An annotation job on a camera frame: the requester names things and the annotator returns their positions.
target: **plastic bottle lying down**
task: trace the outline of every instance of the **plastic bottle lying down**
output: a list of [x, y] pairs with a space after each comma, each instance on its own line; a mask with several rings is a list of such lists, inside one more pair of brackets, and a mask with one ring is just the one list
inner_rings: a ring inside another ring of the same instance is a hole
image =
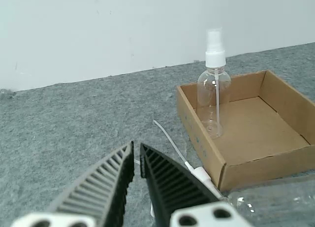
[[232, 191], [228, 200], [256, 227], [315, 227], [315, 175]]

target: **cardboard tray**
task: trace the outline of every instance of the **cardboard tray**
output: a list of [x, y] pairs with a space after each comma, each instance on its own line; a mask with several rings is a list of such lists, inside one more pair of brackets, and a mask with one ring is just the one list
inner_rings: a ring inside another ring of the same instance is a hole
[[228, 123], [211, 139], [196, 115], [197, 84], [177, 87], [177, 110], [221, 190], [315, 168], [315, 105], [270, 71], [232, 77]]

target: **clear plastic bottle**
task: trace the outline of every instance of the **clear plastic bottle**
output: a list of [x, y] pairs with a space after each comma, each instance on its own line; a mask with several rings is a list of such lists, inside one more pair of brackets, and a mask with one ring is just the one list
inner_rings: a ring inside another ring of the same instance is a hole
[[197, 83], [196, 113], [211, 138], [223, 134], [224, 122], [228, 114], [231, 78], [225, 72], [225, 50], [221, 29], [208, 31], [206, 51], [206, 71]]
[[314, 227], [315, 175], [232, 191], [228, 201], [256, 227]]

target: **bottle cap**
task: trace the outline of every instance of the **bottle cap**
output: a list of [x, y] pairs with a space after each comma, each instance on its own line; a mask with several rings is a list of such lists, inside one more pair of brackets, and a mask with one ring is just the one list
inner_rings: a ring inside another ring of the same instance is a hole
[[225, 50], [222, 43], [222, 28], [210, 29], [207, 32], [206, 67], [225, 66]]

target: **bottle neck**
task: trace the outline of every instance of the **bottle neck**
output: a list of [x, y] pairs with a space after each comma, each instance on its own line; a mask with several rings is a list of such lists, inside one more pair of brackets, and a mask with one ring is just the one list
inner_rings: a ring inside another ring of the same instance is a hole
[[218, 67], [218, 68], [207, 68], [207, 71], [210, 74], [216, 74], [216, 73], [221, 74], [225, 71], [224, 68], [225, 68], [225, 66]]

